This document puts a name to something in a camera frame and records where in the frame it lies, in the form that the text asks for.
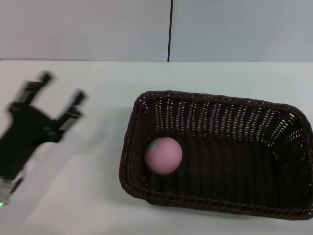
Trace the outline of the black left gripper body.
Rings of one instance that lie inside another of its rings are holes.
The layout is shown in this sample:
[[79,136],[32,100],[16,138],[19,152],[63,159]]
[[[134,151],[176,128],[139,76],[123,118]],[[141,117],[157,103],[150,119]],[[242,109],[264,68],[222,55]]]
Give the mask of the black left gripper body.
[[57,121],[32,106],[13,104],[8,109],[10,127],[0,139],[0,176],[14,180],[36,148],[45,142],[59,142],[63,131]]

